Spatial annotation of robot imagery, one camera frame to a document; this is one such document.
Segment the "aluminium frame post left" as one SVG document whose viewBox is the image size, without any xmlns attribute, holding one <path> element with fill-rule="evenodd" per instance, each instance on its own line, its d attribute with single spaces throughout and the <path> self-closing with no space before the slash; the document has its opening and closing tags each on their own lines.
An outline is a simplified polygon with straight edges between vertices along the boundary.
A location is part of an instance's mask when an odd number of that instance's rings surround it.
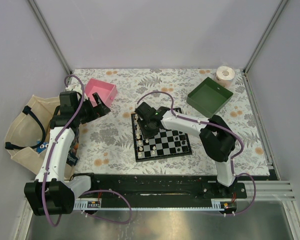
<svg viewBox="0 0 300 240">
<path fill-rule="evenodd" d="M 55 37 L 53 36 L 53 33 L 51 29 L 49 28 L 47 21 L 42 13 L 42 11 L 39 8 L 39 5 L 36 0 L 27 0 L 27 3 L 29 4 L 30 8 L 32 9 L 44 35 L 46 36 L 50 46 L 52 47 L 52 50 L 56 54 L 60 64 L 62 65 L 62 68 L 67 74 L 72 73 L 72 69 L 70 65 L 68 64 L 65 56 L 63 55 L 57 41 L 55 40 Z"/>
</svg>

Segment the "floral patterned table mat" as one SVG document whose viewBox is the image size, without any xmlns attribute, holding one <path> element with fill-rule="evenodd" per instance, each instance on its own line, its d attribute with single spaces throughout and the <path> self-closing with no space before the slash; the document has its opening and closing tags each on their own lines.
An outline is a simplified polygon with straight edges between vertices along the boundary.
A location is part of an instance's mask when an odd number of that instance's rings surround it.
<svg viewBox="0 0 300 240">
<path fill-rule="evenodd" d="M 77 173 L 131 175 L 215 175 L 213 160 L 201 141 L 190 136 L 191 155 L 136 162 L 131 115 L 136 102 L 151 107 L 175 106 L 186 115 L 200 113 L 187 104 L 188 94 L 204 79 L 214 78 L 214 69 L 76 69 L 72 83 L 87 84 L 97 79 L 116 85 L 117 96 L 110 113 L 81 125 L 79 133 Z M 253 176 L 270 174 L 262 141 L 257 130 L 244 80 L 239 69 L 229 86 L 232 97 L 218 111 L 231 130 L 244 143 L 244 149 L 234 150 L 235 172 Z"/>
</svg>

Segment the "beige canvas tote bag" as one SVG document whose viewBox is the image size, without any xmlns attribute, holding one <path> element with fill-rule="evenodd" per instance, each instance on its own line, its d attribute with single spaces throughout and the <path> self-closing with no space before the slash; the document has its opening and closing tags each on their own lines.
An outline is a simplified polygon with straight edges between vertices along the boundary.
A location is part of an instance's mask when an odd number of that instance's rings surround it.
<svg viewBox="0 0 300 240">
<path fill-rule="evenodd" d="M 30 109 L 47 132 L 55 108 L 59 105 L 60 100 L 58 97 L 41 98 L 33 95 L 24 109 Z M 42 136 L 40 125 L 29 113 L 22 112 L 10 125 L 4 140 L 6 143 L 22 147 L 22 149 L 9 149 L 7 152 L 14 162 L 25 167 L 35 175 L 42 168 L 47 151 L 44 150 L 38 153 L 37 149 L 32 148 L 32 146 L 35 146 L 42 139 Z"/>
</svg>

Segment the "pink square tray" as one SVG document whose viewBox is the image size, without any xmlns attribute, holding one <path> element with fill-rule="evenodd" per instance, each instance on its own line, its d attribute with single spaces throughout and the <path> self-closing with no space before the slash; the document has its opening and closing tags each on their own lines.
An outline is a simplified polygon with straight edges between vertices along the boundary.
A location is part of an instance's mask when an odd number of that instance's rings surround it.
<svg viewBox="0 0 300 240">
<path fill-rule="evenodd" d="M 93 97 L 94 93 L 97 93 L 103 103 L 110 107 L 118 94 L 118 90 L 115 84 L 91 78 L 85 86 L 85 95 L 95 107 L 97 102 Z"/>
</svg>

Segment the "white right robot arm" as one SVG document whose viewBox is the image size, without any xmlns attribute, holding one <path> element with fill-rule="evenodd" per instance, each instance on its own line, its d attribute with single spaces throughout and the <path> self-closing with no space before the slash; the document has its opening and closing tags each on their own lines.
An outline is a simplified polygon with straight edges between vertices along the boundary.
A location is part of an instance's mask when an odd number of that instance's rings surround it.
<svg viewBox="0 0 300 240">
<path fill-rule="evenodd" d="M 160 130 L 175 130 L 200 139 L 207 156 L 215 161 L 218 194 L 229 198 L 235 193 L 235 176 L 229 157 L 235 149 L 236 137 L 220 116 L 195 118 L 164 106 L 155 109 L 145 102 L 135 109 L 135 113 L 146 138 L 154 137 Z"/>
</svg>

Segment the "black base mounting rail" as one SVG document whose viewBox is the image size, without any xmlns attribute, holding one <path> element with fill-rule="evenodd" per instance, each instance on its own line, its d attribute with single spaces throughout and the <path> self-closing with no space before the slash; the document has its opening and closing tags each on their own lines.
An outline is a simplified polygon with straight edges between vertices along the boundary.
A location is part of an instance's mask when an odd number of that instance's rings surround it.
<svg viewBox="0 0 300 240">
<path fill-rule="evenodd" d="M 223 212 L 236 210 L 236 201 L 247 199 L 244 183 L 225 187 L 214 176 L 90 173 L 89 177 L 91 193 L 75 201 L 75 210 Z"/>
</svg>

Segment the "toilet paper roll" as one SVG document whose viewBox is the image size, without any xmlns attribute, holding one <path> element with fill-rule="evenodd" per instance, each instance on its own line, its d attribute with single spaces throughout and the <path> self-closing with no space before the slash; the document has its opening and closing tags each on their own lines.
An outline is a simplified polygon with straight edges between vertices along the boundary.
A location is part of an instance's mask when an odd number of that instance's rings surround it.
<svg viewBox="0 0 300 240">
<path fill-rule="evenodd" d="M 235 76 L 236 73 L 234 69 L 223 65 L 217 68 L 214 80 L 224 88 L 228 88 L 232 84 Z"/>
</svg>

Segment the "aluminium frame post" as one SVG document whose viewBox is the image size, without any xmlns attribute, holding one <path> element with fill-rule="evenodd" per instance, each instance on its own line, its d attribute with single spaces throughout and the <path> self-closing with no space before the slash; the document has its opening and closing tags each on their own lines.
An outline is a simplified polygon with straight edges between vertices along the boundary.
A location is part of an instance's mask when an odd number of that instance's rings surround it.
<svg viewBox="0 0 300 240">
<path fill-rule="evenodd" d="M 269 38 L 270 34 L 272 33 L 274 27 L 276 26 L 278 20 L 280 19 L 282 13 L 284 12 L 285 8 L 287 7 L 290 0 L 281 0 L 276 7 L 269 23 L 267 24 L 261 38 L 259 39 L 251 57 L 249 58 L 247 64 L 242 69 L 242 72 L 247 75 L 248 72 L 251 70 L 254 62 L 256 61 L 258 55 L 260 54 L 263 46 L 265 45 L 267 39 Z"/>
<path fill-rule="evenodd" d="M 62 68 L 67 74 L 72 73 L 72 69 L 70 65 L 68 64 L 65 56 L 63 55 L 57 41 L 55 40 L 55 37 L 53 36 L 53 33 L 51 29 L 49 28 L 47 21 L 42 13 L 42 11 L 39 8 L 39 5 L 36 0 L 27 0 L 27 3 L 29 4 L 30 8 L 32 9 L 44 35 L 46 36 L 50 46 L 52 47 L 52 50 L 56 54 L 60 64 L 62 65 Z"/>
</svg>

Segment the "blue printed package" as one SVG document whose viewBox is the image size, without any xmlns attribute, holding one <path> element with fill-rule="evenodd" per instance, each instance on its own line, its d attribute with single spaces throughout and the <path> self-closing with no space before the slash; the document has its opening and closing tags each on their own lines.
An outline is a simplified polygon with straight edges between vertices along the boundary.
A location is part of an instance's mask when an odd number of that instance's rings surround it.
<svg viewBox="0 0 300 240">
<path fill-rule="evenodd" d="M 37 153 L 43 152 L 49 146 L 48 141 L 37 141 L 37 148 L 35 149 Z"/>
</svg>

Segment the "aluminium frame post right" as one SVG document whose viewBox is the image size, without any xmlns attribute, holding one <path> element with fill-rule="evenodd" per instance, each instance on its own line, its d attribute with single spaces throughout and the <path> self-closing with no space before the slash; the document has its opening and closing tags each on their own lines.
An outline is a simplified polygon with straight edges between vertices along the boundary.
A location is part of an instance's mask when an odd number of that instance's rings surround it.
<svg viewBox="0 0 300 240">
<path fill-rule="evenodd" d="M 265 45 L 267 39 L 269 38 L 270 34 L 272 33 L 274 27 L 276 26 L 278 20 L 280 19 L 282 13 L 284 12 L 285 8 L 287 7 L 290 0 L 281 0 L 276 7 L 269 23 L 267 24 L 261 38 L 259 39 L 251 57 L 249 58 L 247 64 L 242 69 L 242 72 L 247 75 L 248 72 L 251 70 L 254 62 L 256 61 L 258 55 L 260 54 L 263 46 Z"/>
</svg>

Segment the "black and white chessboard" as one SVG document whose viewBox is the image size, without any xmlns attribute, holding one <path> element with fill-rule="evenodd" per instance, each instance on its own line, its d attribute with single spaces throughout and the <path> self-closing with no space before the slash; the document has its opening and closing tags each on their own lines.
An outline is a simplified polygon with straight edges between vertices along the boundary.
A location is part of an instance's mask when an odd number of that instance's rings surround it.
<svg viewBox="0 0 300 240">
<path fill-rule="evenodd" d="M 138 145 L 137 140 L 137 126 L 136 120 L 134 118 L 135 113 L 131 115 L 131 123 L 132 123 L 132 133 L 133 133 L 133 144 L 134 144 L 134 155 L 135 161 L 138 162 L 146 162 L 153 160 L 161 160 L 166 158 L 175 158 L 181 156 L 189 156 L 192 154 L 191 144 L 189 141 L 189 137 L 186 133 L 177 131 L 177 130 L 166 130 L 162 129 L 162 131 L 151 138 L 144 138 L 144 135 L 141 131 L 141 141 L 142 145 Z M 185 135 L 185 140 L 181 140 L 180 136 Z M 182 147 L 187 146 L 188 152 L 183 152 Z M 138 152 L 142 152 L 142 157 L 138 157 Z"/>
</svg>

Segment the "green square tray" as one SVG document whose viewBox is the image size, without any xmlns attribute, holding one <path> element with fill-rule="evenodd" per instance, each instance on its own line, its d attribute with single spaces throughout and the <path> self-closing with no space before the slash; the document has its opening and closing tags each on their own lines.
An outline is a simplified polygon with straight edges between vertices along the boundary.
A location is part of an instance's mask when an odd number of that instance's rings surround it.
<svg viewBox="0 0 300 240">
<path fill-rule="evenodd" d="M 186 102 L 206 118 L 211 118 L 230 101 L 233 94 L 207 77 L 187 95 Z"/>
</svg>

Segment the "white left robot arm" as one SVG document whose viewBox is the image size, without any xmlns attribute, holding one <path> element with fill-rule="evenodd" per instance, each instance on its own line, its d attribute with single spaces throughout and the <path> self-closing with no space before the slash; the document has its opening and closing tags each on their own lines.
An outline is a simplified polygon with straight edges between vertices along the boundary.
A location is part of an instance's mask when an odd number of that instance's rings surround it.
<svg viewBox="0 0 300 240">
<path fill-rule="evenodd" d="M 65 182 L 68 154 L 75 144 L 79 126 L 107 115 L 111 110 L 100 96 L 93 93 L 96 106 L 77 91 L 60 93 L 60 104 L 50 121 L 49 143 L 42 167 L 34 182 L 28 182 L 24 194 L 36 216 L 70 214 L 82 194 L 97 195 L 99 186 L 90 176 L 74 177 Z"/>
</svg>

